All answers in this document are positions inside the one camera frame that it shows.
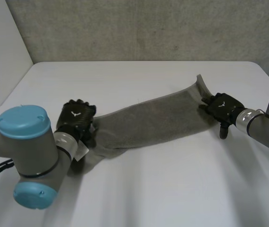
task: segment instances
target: table surface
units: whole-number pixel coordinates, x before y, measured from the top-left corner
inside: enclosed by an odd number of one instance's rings
[[[45,108],[54,129],[62,105],[81,98],[97,115],[192,85],[263,109],[269,77],[251,62],[43,62],[34,65],[0,107]],[[66,177],[54,205],[29,210],[14,202],[15,169],[0,174],[0,227],[269,226],[269,149],[234,126],[129,150],[91,172]]]

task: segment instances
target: logo on hand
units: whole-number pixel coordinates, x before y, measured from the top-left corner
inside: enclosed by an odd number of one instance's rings
[[[73,114],[74,117],[76,117],[76,116],[80,115],[81,113],[76,113],[76,114],[75,114],[75,113],[72,111],[72,114]]]

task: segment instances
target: robotic arm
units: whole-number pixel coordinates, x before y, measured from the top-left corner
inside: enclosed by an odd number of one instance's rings
[[[0,115],[0,157],[13,160],[20,175],[13,196],[22,206],[45,209],[54,201],[77,151],[90,139],[96,107],[81,100],[63,106],[53,133],[46,111],[36,105]]]
[[[247,109],[227,94],[217,93],[210,99],[202,99],[206,113],[221,123],[220,138],[226,139],[228,127],[234,124],[240,131],[269,148],[269,104],[265,113]]]

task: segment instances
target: robotic hand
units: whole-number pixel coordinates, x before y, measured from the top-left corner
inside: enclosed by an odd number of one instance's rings
[[[244,105],[225,93],[217,93],[210,99],[203,98],[202,101],[207,105],[200,105],[199,108],[221,123],[220,138],[226,139],[229,126],[235,124],[237,114],[245,109]]]
[[[226,139],[228,127],[234,124],[240,131],[269,148],[269,104],[263,113],[245,108],[241,102],[225,93],[217,93],[202,101],[206,105],[200,105],[199,108],[221,123],[221,139]]]
[[[80,99],[70,100],[63,106],[56,126],[57,132],[68,131],[76,140],[81,140],[84,144],[89,143],[91,147],[95,146],[90,126],[96,111],[96,106],[89,105],[88,102]]]

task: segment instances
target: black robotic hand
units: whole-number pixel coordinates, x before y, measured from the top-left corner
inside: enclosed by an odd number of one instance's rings
[[[65,103],[57,122],[57,131],[69,133],[75,139],[84,144],[92,141],[90,126],[93,116],[96,114],[96,106],[88,102],[70,100]]]
[[[207,105],[200,105],[199,108],[221,123],[220,138],[226,139],[228,127],[235,124],[239,112],[245,109],[244,105],[225,93],[217,93],[210,99],[202,98],[202,101]]]

